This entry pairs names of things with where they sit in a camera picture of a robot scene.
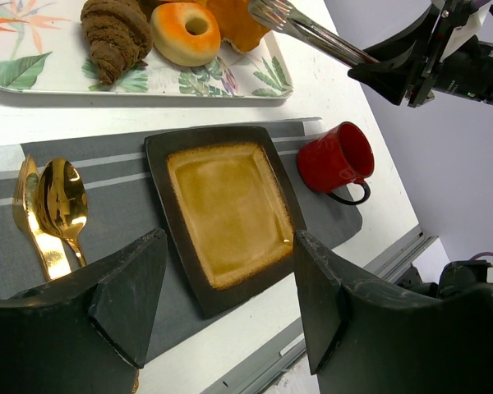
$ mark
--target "bread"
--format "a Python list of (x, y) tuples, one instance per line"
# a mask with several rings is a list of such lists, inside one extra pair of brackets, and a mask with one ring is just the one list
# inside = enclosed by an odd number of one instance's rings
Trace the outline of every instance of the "bread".
[(256, 22), (248, 11), (248, 0), (164, 0), (165, 2), (196, 2), (214, 14), (221, 39), (238, 53), (256, 48), (270, 29)]
[(179, 66), (203, 66), (221, 46), (217, 21), (199, 4), (163, 4), (155, 8), (150, 24), (155, 47)]
[(88, 0), (81, 22), (103, 84), (112, 85), (152, 49), (150, 27), (137, 0)]

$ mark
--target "mug handle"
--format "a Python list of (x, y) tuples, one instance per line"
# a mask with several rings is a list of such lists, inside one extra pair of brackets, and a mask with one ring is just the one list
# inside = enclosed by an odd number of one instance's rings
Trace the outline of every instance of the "mug handle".
[(327, 195), (331, 199), (336, 200), (336, 201), (338, 201), (341, 204), (352, 205), (352, 206), (363, 204), (363, 203), (365, 203), (369, 199), (369, 197), (371, 197), (371, 188), (369, 187), (369, 185), (367, 184), (367, 182), (365, 182), (365, 180), (363, 180), (363, 179), (357, 180), (354, 183), (356, 185), (360, 185), (363, 188), (364, 195), (363, 195), (362, 199), (360, 199), (359, 201), (348, 201), (346, 199), (342, 199), (341, 197), (338, 197), (337, 195), (335, 195), (332, 192), (327, 193)]

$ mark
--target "red mug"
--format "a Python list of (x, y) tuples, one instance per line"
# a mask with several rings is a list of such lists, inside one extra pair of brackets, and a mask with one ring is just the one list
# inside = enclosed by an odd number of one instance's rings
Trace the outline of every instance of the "red mug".
[[(363, 132), (351, 122), (342, 123), (301, 148), (297, 169), (309, 189), (326, 193), (342, 204), (359, 205), (371, 197), (365, 179), (375, 170), (375, 157)], [(332, 192), (349, 183), (362, 186), (362, 199), (347, 201)]]

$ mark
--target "gray placemat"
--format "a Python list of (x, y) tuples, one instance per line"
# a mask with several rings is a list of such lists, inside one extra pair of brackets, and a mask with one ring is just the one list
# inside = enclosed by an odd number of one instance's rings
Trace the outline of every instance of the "gray placemat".
[[(300, 121), (262, 124), (296, 191), (308, 230), (330, 248), (353, 237), (362, 228), (357, 208), (335, 203), (312, 193), (296, 167), (296, 153), (313, 137), (306, 137)], [(42, 167), (64, 157), (78, 168), (87, 189), (88, 223), (81, 233), (85, 257), (94, 262), (134, 241), (156, 227), (166, 228), (159, 198), (148, 173), (143, 141), (158, 131), (109, 135), (74, 140), (23, 144)], [(15, 226), (10, 198), (15, 172), (0, 173), (0, 298), (44, 283), (38, 256), (27, 237)], [(350, 198), (347, 190), (339, 194)], [(68, 258), (78, 269), (70, 250)], [(155, 317), (147, 360), (171, 349), (212, 324), (220, 316), (205, 319), (191, 292), (175, 250), (170, 250), (159, 307)]]

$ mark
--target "donut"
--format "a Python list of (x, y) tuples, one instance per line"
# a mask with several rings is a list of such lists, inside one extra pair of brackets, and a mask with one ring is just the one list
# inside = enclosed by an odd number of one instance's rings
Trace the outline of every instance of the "donut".
[(197, 67), (211, 62), (221, 46), (214, 15), (199, 4), (163, 4), (154, 9), (150, 24), (155, 47), (179, 66)]
[(249, 0), (141, 0), (142, 2), (196, 2), (215, 16), (221, 39), (240, 54), (260, 44), (270, 29), (255, 21), (248, 11)]

